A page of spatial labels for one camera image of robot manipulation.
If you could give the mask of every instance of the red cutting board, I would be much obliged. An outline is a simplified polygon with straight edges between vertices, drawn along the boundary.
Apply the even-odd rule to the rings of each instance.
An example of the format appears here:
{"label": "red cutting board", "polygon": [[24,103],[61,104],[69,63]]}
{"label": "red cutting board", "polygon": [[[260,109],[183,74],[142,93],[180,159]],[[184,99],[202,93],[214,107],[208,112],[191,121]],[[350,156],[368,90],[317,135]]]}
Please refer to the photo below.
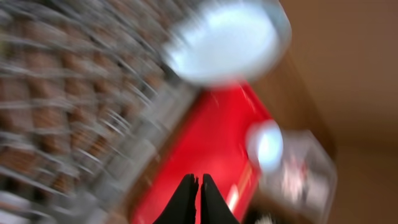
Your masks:
{"label": "red cutting board", "polygon": [[[241,221],[259,178],[246,154],[246,132],[250,125],[267,119],[270,114],[248,84],[204,91],[131,223],[152,224],[185,174],[198,176],[200,185],[203,174],[210,174]],[[195,205],[196,223],[200,223],[200,190]]]}

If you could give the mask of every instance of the red surface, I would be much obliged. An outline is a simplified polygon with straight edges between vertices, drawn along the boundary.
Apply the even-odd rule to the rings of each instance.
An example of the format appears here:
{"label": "red surface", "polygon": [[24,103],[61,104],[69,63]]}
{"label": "red surface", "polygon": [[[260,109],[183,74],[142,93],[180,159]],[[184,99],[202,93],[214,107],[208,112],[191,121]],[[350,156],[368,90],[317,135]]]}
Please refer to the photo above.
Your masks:
{"label": "red surface", "polygon": [[[243,218],[259,177],[248,162],[246,131],[251,124],[271,117],[249,85],[205,91],[195,106],[132,223],[153,223],[184,175],[191,173],[199,177],[200,185],[203,174],[210,174],[225,200],[235,185],[239,199],[232,211],[238,220]],[[196,223],[200,223],[200,190],[196,208]]]}

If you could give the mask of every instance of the metal grid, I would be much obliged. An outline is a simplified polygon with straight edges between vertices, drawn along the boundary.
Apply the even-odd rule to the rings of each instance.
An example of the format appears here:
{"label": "metal grid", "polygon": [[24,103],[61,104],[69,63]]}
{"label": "metal grid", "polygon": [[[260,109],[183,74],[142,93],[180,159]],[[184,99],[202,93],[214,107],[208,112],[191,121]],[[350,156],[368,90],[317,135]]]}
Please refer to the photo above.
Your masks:
{"label": "metal grid", "polygon": [[[106,184],[166,135],[145,113],[171,88],[158,56],[167,39],[151,39],[166,27],[137,32],[110,2],[80,3],[0,2],[0,189],[66,209],[86,190],[116,200]],[[119,150],[127,138],[135,149]]]}

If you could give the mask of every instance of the brown wall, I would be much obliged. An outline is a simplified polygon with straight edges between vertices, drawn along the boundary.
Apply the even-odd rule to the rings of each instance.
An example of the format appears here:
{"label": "brown wall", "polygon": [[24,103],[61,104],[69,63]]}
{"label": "brown wall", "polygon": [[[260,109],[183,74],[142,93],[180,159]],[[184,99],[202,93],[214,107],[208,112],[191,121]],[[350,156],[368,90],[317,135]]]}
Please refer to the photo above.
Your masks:
{"label": "brown wall", "polygon": [[335,139],[398,145],[398,1],[280,1],[293,60]]}

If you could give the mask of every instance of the wire rack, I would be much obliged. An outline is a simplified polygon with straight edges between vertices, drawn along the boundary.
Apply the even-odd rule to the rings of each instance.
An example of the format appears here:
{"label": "wire rack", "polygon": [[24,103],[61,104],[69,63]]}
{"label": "wire rack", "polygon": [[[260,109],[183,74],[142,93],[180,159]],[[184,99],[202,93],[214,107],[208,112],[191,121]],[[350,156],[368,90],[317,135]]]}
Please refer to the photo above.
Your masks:
{"label": "wire rack", "polygon": [[195,92],[159,58],[193,2],[1,1],[0,190],[67,210],[85,192],[116,202]]}

